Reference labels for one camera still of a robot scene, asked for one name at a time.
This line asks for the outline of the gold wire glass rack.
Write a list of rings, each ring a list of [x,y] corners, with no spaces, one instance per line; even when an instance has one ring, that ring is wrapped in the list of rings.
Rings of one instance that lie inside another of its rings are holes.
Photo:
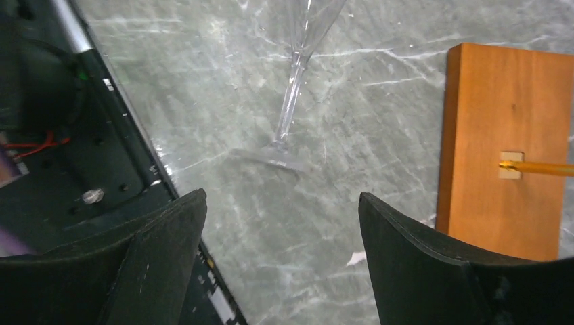
[[[501,163],[566,163],[572,102],[571,55],[451,48],[436,229],[504,255],[557,259],[565,177]]]

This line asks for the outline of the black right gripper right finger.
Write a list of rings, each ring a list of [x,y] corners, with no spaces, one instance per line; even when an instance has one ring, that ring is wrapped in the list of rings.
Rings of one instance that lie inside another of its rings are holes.
[[[367,192],[358,215],[382,324],[572,324],[573,260],[467,244]]]

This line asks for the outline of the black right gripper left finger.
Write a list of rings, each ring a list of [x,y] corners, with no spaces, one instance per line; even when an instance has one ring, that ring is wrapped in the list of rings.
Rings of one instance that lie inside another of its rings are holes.
[[[2,324],[178,324],[207,212],[197,189],[41,255],[1,259]]]

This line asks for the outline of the clear pink tinted glass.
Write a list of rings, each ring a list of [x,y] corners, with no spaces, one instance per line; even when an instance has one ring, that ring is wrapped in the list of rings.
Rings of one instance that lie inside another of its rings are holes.
[[[302,173],[311,170],[308,163],[290,153],[287,139],[308,62],[339,17],[345,3],[345,0],[286,2],[290,32],[290,76],[275,135],[262,148],[235,149],[234,155]]]

